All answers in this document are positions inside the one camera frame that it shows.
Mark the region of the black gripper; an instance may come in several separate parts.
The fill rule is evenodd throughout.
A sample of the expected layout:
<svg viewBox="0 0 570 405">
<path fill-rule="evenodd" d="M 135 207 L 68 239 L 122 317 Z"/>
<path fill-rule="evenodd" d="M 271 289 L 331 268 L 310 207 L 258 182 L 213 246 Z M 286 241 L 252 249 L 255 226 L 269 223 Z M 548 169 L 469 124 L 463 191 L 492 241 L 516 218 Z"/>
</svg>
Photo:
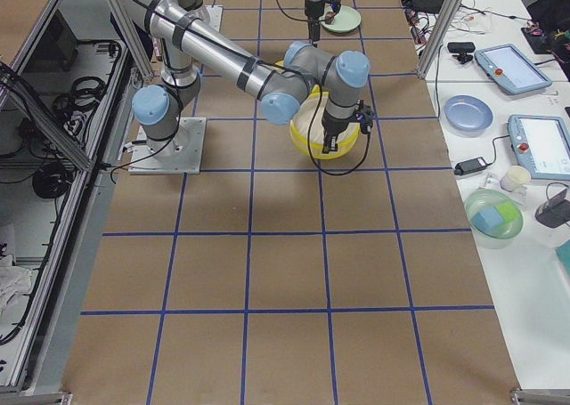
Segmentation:
<svg viewBox="0 0 570 405">
<path fill-rule="evenodd" d="M 314 43 L 320 41 L 321 25 L 319 20 L 324 14 L 324 0 L 305 0 L 305 16 L 308 20 L 308 39 Z"/>
<path fill-rule="evenodd" d="M 334 119 L 323 119 L 324 132 L 322 154 L 338 151 L 338 137 L 348 128 L 349 123 Z"/>
</svg>

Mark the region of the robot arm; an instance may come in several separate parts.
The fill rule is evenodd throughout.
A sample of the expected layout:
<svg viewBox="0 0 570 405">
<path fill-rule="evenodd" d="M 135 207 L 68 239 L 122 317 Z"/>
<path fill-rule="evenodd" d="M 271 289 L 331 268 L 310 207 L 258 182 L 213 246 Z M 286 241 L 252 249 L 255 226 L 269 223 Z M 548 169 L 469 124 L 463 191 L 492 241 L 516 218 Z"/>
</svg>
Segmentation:
<svg viewBox="0 0 570 405">
<path fill-rule="evenodd" d="M 295 41 L 277 71 L 210 27 L 199 15 L 203 0 L 121 0 L 129 17 L 167 48 L 186 54 L 232 80 L 260 102 L 264 117 L 287 124 L 314 86 L 329 97 L 322 115 L 323 150 L 338 148 L 338 137 L 357 123 L 364 134 L 372 128 L 371 108 L 360 101 L 370 73 L 370 61 L 360 52 L 327 53 Z"/>
<path fill-rule="evenodd" d="M 308 39 L 312 45 L 320 40 L 320 23 L 325 9 L 325 0 L 305 0 L 305 16 L 307 19 Z"/>
</svg>

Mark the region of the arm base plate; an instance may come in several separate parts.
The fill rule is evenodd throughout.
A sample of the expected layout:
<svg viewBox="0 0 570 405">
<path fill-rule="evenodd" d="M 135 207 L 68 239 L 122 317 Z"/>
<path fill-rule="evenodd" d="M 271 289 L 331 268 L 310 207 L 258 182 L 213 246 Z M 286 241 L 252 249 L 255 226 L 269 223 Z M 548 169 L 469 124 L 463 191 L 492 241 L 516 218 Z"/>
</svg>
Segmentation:
<svg viewBox="0 0 570 405">
<path fill-rule="evenodd" d="M 175 138 L 158 154 L 161 146 L 148 142 L 142 126 L 138 128 L 137 140 L 131 152 L 128 171 L 131 174 L 198 174 L 206 134 L 207 120 L 204 117 L 182 117 Z"/>
<path fill-rule="evenodd" d="M 220 31 L 224 8 L 222 5 L 202 5 L 199 17 L 211 28 Z"/>
</svg>

